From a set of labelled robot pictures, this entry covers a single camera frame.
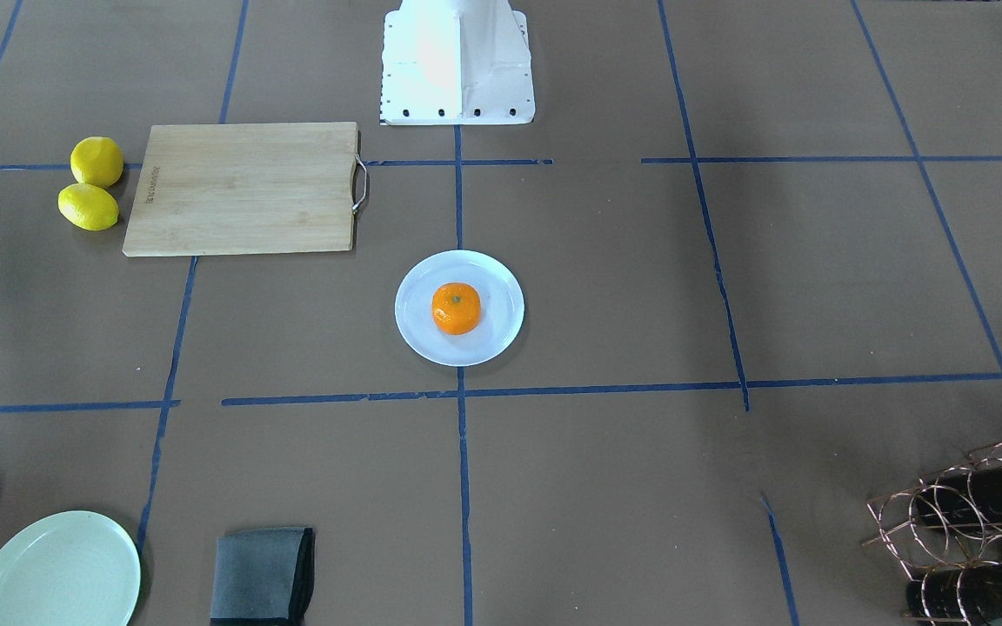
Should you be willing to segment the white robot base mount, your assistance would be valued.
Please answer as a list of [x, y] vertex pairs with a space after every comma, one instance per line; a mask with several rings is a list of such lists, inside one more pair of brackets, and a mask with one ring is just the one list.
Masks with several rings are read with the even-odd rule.
[[529, 25], [509, 1], [402, 1], [383, 20], [379, 122], [527, 124]]

